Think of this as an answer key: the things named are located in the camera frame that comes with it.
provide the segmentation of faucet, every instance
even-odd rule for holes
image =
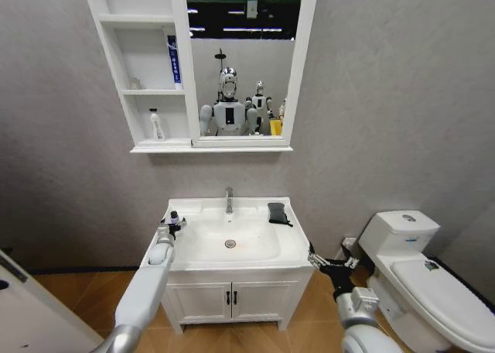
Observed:
[[[234,195],[234,190],[232,187],[225,188],[225,198],[227,199],[227,208],[225,209],[226,214],[233,214],[234,210],[232,209],[232,197]]]

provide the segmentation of toilet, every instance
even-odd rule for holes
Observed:
[[[401,340],[417,353],[452,345],[495,353],[495,316],[450,272],[422,254],[439,225],[420,211],[375,214],[359,244],[376,266],[368,286]]]

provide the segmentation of white bottle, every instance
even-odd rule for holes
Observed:
[[[153,139],[157,142],[162,142],[165,140],[165,134],[162,130],[162,122],[160,121],[160,117],[156,114],[157,109],[151,108],[149,111],[152,113],[152,115],[149,116],[149,119],[153,125]]]

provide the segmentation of wooden floor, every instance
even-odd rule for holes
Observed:
[[[102,337],[114,326],[115,308],[134,272],[96,272],[36,276],[53,295],[86,321]],[[354,282],[364,285],[367,274],[355,272]],[[154,321],[142,335],[137,352],[254,352],[299,353],[340,352],[343,329],[332,298],[329,278],[314,272],[287,331],[276,323],[208,324],[186,327],[174,334],[160,307]],[[392,336],[404,352],[410,352],[378,316],[383,331]]]

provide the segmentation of white door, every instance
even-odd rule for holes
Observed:
[[[281,320],[297,281],[232,283],[234,320]]]
[[[88,353],[102,340],[0,251],[0,351]]]
[[[231,283],[169,284],[166,290],[181,324],[230,321]]]

